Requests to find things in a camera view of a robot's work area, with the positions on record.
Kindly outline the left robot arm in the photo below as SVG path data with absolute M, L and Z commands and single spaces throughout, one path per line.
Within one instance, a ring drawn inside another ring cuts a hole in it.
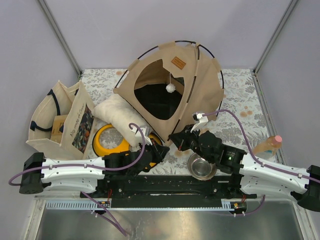
M 123 179 L 149 172 L 161 163 L 169 147 L 145 145 L 138 151 L 125 151 L 85 160 L 60 160 L 36 152 L 23 166 L 19 193 L 40 194 L 44 191 L 85 192 L 102 198 L 109 186 L 103 179 Z

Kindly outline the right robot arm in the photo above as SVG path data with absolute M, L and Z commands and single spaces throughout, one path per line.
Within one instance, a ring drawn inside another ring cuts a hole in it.
M 198 130 L 192 131 L 192 125 L 170 134 L 168 138 L 178 150 L 192 150 L 221 172 L 240 175 L 241 181 L 235 180 L 227 186 L 228 194 L 233 198 L 244 193 L 252 194 L 245 186 L 245 177 L 251 176 L 271 183 L 273 192 L 287 194 L 304 209 L 320 210 L 319 166 L 298 168 L 257 158 L 252 153 L 223 144 L 221 138 L 209 131 L 203 134 Z

